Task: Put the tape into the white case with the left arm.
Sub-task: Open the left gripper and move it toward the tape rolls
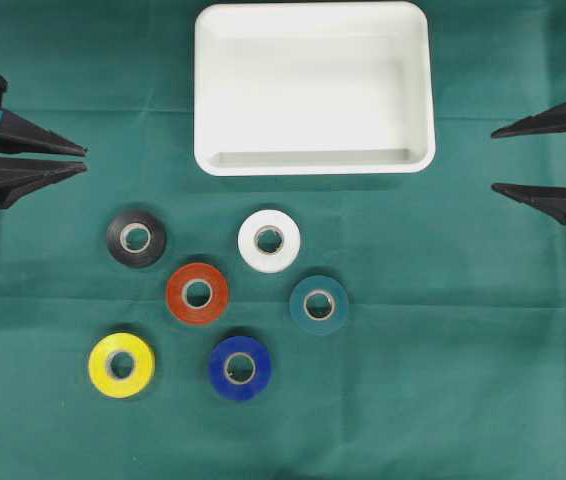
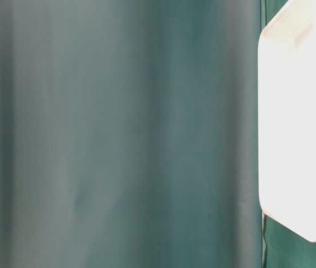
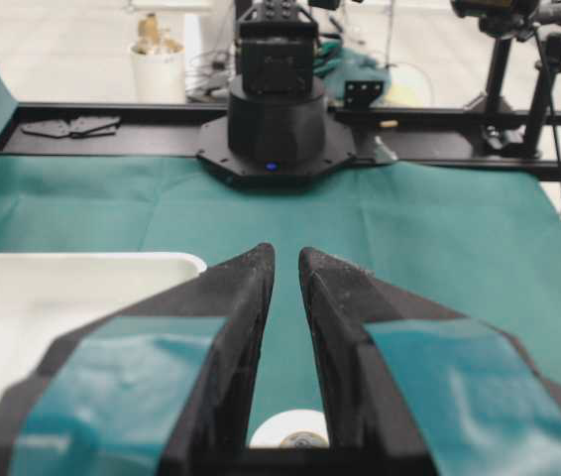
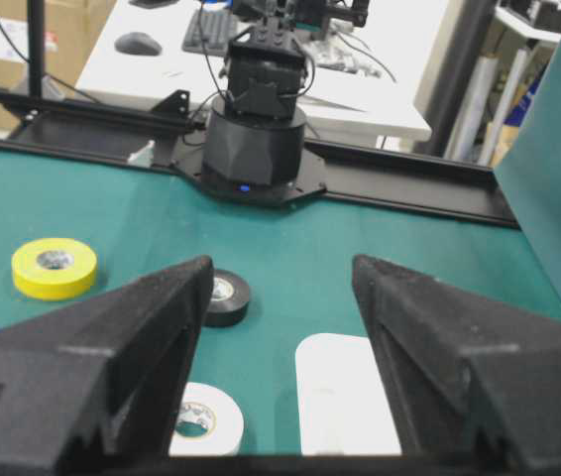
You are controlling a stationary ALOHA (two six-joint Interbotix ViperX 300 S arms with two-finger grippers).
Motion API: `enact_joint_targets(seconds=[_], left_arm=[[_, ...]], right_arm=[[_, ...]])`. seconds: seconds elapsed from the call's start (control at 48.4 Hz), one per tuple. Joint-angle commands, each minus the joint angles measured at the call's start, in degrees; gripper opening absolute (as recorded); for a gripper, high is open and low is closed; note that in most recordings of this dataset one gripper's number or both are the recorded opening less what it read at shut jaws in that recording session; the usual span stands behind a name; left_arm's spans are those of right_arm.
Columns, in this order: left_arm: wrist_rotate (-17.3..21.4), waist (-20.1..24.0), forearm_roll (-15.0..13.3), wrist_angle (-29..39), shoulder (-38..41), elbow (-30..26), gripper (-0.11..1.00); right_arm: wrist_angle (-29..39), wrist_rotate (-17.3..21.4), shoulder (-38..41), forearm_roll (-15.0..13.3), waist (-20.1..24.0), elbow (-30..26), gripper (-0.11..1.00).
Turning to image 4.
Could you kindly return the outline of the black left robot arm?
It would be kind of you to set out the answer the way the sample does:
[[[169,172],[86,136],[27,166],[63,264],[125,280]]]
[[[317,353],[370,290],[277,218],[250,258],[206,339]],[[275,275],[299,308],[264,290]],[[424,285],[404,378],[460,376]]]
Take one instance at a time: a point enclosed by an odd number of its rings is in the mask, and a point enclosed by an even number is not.
[[[281,206],[326,190],[324,160],[305,148],[297,105],[316,65],[294,34],[292,4],[256,10],[260,19],[228,43],[227,87],[211,101],[202,139],[177,145],[172,166],[216,197]]]

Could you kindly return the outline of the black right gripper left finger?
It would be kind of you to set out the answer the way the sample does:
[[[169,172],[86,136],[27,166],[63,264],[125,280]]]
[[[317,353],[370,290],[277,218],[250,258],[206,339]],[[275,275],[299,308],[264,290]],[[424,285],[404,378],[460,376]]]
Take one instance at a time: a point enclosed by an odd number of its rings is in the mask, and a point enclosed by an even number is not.
[[[166,456],[212,288],[199,256],[0,329],[0,475]]]

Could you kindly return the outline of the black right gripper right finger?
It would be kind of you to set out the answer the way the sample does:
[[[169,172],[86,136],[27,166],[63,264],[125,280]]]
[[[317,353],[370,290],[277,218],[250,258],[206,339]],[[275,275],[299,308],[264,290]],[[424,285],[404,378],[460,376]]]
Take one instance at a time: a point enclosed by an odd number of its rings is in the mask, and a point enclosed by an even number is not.
[[[404,452],[561,475],[561,322],[367,255],[352,287]]]

